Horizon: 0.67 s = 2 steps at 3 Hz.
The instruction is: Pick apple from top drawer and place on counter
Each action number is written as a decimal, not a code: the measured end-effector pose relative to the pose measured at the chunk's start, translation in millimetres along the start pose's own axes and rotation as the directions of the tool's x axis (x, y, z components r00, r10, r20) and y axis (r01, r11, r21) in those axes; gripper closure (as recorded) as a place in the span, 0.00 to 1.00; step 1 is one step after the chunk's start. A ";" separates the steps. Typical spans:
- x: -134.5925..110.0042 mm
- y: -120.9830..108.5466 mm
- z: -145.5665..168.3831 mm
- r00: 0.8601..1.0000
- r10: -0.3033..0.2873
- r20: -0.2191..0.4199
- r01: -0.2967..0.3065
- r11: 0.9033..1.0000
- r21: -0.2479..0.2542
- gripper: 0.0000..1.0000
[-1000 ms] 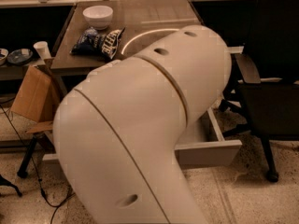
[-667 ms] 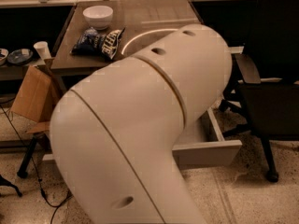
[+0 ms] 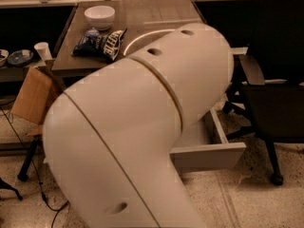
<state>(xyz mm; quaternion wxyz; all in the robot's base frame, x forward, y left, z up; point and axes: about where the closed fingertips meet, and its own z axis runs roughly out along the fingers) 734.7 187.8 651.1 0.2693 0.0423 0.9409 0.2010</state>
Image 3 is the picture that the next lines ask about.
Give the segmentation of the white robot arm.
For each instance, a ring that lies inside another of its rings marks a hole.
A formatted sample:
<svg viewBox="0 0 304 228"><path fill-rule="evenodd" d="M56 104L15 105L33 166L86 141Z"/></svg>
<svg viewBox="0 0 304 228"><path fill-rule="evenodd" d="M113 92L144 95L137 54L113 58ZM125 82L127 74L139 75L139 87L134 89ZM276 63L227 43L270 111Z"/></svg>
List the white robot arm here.
<svg viewBox="0 0 304 228"><path fill-rule="evenodd" d="M57 98L44 122L47 163L89 228L205 228L170 151L232 72L225 38L188 24Z"/></svg>

